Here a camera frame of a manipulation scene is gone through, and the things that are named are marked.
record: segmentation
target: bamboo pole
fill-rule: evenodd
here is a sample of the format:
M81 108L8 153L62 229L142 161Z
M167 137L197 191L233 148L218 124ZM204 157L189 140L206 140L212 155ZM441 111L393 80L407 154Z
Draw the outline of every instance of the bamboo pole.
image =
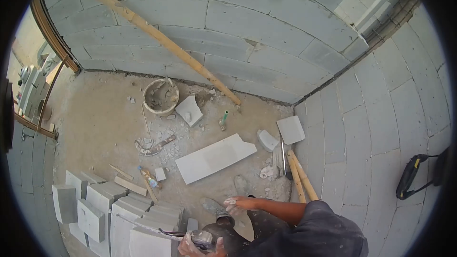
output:
M145 33L149 34L151 37L156 39L161 43L165 48L170 52L178 56L186 64L191 66L196 72L201 74L206 78L210 83L214 84L223 94L230 98L235 104L240 105L241 101L234 95L217 77L215 77L210 71L208 71L204 66L202 66L197 60L195 60L191 55L187 54L185 50L181 49L176 45L172 40L165 36L162 32L150 25L146 20L144 20L140 15L134 13L132 10L127 8L123 3L120 3L117 0L98 0L101 3L108 6L110 9L114 10L122 17L127 19L130 23L138 26Z

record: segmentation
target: white slab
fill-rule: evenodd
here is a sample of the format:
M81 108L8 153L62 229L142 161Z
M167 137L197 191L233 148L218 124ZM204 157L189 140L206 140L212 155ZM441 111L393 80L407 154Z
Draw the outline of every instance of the white slab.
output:
M177 159L176 165L186 184L193 183L257 152L254 144L238 134Z
M200 111L200 108L195 101L195 95L190 95L186 97L179 105L175 108L176 112L189 124L189 126L193 127L197 122L202 119L203 113ZM186 113L190 113L191 120L186 120Z
M305 132L297 115L276 121L284 143L291 145L305 139Z

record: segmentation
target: foot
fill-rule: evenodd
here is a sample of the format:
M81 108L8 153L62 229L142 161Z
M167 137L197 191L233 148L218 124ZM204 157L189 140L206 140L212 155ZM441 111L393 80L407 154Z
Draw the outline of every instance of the foot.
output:
M249 195L248 181L242 175L236 175L235 178L233 178L233 183L235 184L235 189L238 195Z

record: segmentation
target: aerated concrete block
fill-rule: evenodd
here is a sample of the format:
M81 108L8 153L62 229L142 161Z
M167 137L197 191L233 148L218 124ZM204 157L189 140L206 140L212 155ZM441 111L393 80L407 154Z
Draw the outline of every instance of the aerated concrete block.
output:
M60 223L67 224L78 221L75 187L53 185L53 199L56 218Z

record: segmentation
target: wooden plank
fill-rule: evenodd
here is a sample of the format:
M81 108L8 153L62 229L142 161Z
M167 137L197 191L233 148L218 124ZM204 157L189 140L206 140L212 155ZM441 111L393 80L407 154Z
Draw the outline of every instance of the wooden plank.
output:
M188 64L192 69L206 78L210 83L214 84L223 94L230 98L235 104L240 105L241 101L234 95L217 77L215 77L207 68L202 66L197 60L195 60L191 55L187 54L185 50L180 48L162 32L157 30L154 26L150 25L144 18L140 15L134 13L132 10L127 8L123 3L120 3L117 0L98 0L101 3L105 4L113 11L120 14L122 17L127 19L130 23L138 26L145 33L156 39L163 47L167 48L171 53L175 54L178 58L183 60Z
M110 164L110 167L115 169L119 174L123 175L124 177L126 177L127 179L133 181L134 180L134 177L130 176L129 174L127 174L126 172L124 172L123 170L121 169L118 169L116 168L115 166L111 165Z
M128 180L124 180L119 176L116 176L114 178L114 182L118 185L123 186L124 188L128 188L129 190L134 191L143 196L146 196L146 194L148 193L148 190L146 190L145 188L135 185L134 183L131 183Z

